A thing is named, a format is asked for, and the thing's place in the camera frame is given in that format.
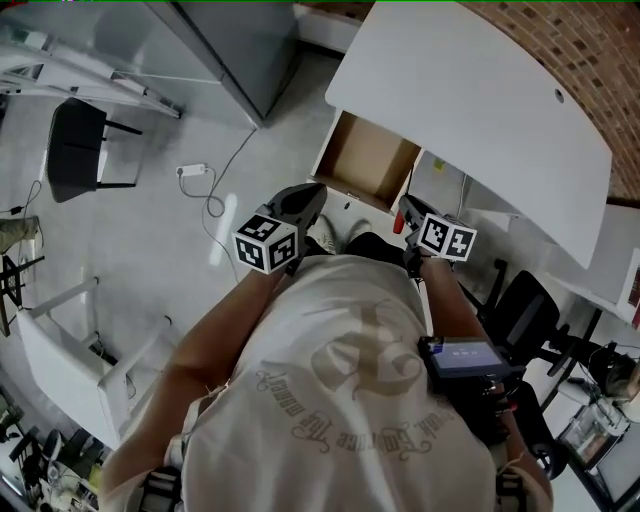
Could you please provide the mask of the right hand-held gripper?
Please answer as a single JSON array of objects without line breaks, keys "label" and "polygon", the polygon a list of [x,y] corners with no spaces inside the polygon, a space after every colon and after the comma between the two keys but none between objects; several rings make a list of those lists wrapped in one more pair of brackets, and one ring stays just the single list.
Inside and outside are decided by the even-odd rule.
[{"label": "right hand-held gripper", "polygon": [[454,220],[436,215],[436,210],[411,194],[398,202],[398,232],[407,225],[404,265],[409,276],[419,276],[423,254],[449,262],[468,260],[476,238],[476,230]]}]

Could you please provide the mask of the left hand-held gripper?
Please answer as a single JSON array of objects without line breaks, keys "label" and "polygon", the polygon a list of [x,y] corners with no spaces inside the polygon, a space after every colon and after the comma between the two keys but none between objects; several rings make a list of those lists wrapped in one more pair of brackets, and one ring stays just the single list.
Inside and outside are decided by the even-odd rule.
[{"label": "left hand-held gripper", "polygon": [[284,270],[293,276],[303,258],[301,233],[317,220],[326,200],[321,183],[281,190],[233,232],[236,259],[266,275]]}]

